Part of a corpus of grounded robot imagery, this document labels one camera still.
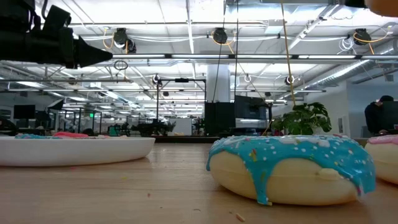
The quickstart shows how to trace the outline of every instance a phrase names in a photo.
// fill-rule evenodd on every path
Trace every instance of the crumb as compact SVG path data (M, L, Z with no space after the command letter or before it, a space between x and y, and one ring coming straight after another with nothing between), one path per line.
M245 222L245 219L240 215L240 214L236 214L236 218L241 221L241 222Z

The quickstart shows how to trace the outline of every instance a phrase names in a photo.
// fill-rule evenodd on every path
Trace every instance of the white plate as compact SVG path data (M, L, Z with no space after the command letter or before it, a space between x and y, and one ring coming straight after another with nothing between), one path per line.
M154 138L0 138L0 166L75 166L129 161L152 149Z

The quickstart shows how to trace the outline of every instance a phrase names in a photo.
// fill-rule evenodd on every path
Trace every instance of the wooden table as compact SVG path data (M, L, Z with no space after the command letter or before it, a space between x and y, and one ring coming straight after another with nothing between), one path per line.
M0 223L398 223L398 186L362 202L262 206L205 170L210 144L156 144L143 159L79 167L0 167Z

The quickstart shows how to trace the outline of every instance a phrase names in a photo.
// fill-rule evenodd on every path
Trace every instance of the pink frosted donut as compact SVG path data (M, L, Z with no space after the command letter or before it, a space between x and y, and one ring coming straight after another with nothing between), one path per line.
M377 177L398 184L398 135L370 138L365 149L373 157Z

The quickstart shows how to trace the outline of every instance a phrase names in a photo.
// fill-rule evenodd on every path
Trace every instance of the ceiling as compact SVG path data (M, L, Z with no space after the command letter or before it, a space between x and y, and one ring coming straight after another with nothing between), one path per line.
M290 54L298 55L351 55L371 54L369 45L350 45L350 40L344 40L348 34L352 36L355 29L365 28L377 49L398 34L397 18L381 17L367 9L353 9L343 6L328 6L327 0L311 1L315 4L291 3L284 1L286 18L287 45ZM211 38L215 27L223 26L223 1L219 0L49 0L47 11L51 5L56 5L71 13L70 27L76 35L82 36L87 43L113 54L124 54L123 50L111 45L112 33L117 27L126 27L129 37L137 46L137 54L219 54L220 46ZM41 12L42 1L36 0L36 11ZM224 27L231 42L231 49L224 45L221 54L285 54L285 39L282 25L280 4L264 4L260 0L241 0L239 4L239 28L236 26L237 9L233 0L227 1ZM12 66L25 71L2 73L3 78L38 79L51 75L53 79L90 80L122 80L126 77L130 82L96 83L95 88L143 90L154 88L152 79L155 74L160 78L206 78L207 65L217 63L216 60L167 60L167 59L128 59L131 65L123 72L113 67L113 61L101 65L70 70L58 65L36 65L32 63L8 62ZM253 89L245 82L243 70L252 78L257 89L286 89L284 79L289 75L285 60L272 61L242 61L235 71L234 62L229 64L231 75L238 76L237 90ZM317 76L342 64L352 61L319 60L300 62L293 60L290 69L296 78L295 86L311 82ZM46 88L84 89L92 88L89 83L43 83ZM26 88L25 85L13 83L10 88ZM166 89L194 89L197 92L170 92L168 99L204 99L204 92L198 84L170 82ZM63 96L76 96L76 93L58 92ZM120 98L141 104L154 103L156 92L115 92ZM257 93L239 93L258 96ZM273 93L278 99L280 93ZM104 102L97 92L86 92L79 97L90 102ZM110 102L121 103L111 99Z

